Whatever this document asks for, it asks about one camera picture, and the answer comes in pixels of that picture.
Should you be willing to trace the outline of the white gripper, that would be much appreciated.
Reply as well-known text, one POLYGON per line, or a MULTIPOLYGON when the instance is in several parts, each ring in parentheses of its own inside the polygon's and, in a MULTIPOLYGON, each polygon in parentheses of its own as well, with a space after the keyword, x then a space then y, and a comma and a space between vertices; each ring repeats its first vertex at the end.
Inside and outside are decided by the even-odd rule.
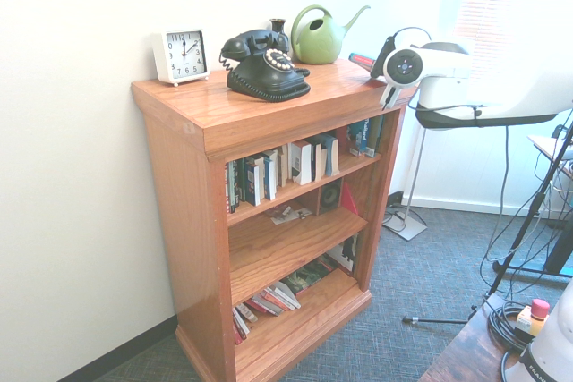
POLYGON ((398 99, 401 92, 401 88, 397 88, 393 85, 387 84, 380 100, 380 105, 383 110, 391 109, 398 99))

